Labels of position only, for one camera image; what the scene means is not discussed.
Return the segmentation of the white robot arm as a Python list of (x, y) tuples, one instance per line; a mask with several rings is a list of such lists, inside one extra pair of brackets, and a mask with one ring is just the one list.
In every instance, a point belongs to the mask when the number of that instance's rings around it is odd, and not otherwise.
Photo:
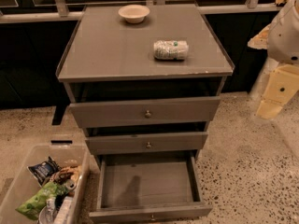
[(248, 46), (266, 49), (269, 58), (278, 62), (270, 73), (256, 115), (273, 119), (299, 91), (299, 0), (287, 3)]

